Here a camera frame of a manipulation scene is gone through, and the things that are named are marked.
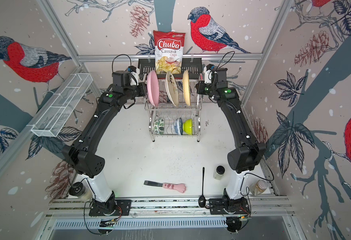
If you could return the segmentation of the pink plate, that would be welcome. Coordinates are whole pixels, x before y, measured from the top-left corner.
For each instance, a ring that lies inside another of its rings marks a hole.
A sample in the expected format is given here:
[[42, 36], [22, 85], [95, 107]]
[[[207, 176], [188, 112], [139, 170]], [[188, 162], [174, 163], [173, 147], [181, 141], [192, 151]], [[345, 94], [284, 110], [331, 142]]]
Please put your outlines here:
[[147, 92], [150, 103], [157, 107], [159, 104], [159, 83], [155, 70], [147, 75]]

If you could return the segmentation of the yellow plate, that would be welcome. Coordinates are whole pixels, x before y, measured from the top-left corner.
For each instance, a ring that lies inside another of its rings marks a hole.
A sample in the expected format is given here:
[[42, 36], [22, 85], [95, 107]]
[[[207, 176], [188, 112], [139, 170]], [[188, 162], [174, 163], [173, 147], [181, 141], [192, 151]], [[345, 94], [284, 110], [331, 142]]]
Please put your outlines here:
[[188, 70], [185, 70], [184, 73], [183, 73], [182, 85], [183, 85], [184, 101], [185, 101], [187, 106], [191, 106]]

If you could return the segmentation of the white floral plate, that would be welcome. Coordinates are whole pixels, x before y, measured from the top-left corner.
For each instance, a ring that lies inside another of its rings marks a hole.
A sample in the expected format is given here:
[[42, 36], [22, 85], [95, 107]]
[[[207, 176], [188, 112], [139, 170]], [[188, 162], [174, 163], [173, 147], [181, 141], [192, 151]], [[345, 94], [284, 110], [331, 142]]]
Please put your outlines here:
[[167, 96], [175, 107], [179, 106], [179, 93], [177, 82], [171, 72], [166, 73], [165, 88]]

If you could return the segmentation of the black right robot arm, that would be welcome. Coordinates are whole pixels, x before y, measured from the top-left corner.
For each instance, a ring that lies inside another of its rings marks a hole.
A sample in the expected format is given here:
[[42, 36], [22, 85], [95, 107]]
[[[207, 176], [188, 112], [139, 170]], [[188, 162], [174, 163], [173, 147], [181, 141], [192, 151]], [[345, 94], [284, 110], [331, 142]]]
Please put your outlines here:
[[255, 175], [252, 171], [264, 156], [266, 144], [260, 143], [250, 129], [237, 90], [228, 86], [226, 72], [226, 68], [207, 65], [205, 80], [196, 84], [196, 90], [217, 103], [232, 131], [235, 149], [227, 154], [232, 174], [222, 201], [227, 212], [235, 213], [245, 207], [245, 196], [251, 185], [248, 178]]

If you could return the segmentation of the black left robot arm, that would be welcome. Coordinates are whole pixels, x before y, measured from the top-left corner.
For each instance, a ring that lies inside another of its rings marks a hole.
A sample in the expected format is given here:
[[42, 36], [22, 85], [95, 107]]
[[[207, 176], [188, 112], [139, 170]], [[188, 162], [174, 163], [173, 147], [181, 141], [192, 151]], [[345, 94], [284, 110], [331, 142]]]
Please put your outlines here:
[[104, 158], [96, 155], [99, 142], [112, 119], [129, 100], [144, 97], [146, 85], [139, 83], [129, 71], [112, 73], [111, 84], [98, 99], [93, 117], [71, 146], [64, 146], [62, 154], [66, 162], [83, 176], [93, 194], [93, 201], [101, 209], [113, 212], [116, 208], [115, 195], [108, 186], [105, 174]]

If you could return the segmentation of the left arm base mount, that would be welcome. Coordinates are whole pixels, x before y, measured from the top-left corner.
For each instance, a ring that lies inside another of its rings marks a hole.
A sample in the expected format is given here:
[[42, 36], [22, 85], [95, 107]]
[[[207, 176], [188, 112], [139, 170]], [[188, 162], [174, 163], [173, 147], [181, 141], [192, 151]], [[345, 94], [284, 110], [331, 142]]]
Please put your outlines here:
[[90, 204], [90, 217], [128, 216], [132, 200], [115, 200], [101, 203], [93, 200]]

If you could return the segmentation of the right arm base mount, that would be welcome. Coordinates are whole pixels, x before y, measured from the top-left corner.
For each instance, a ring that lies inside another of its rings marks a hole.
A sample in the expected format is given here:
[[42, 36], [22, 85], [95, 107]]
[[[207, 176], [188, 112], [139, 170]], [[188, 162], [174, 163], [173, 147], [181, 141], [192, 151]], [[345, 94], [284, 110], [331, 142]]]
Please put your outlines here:
[[211, 215], [250, 215], [250, 205], [244, 197], [231, 199], [209, 199], [209, 211]]

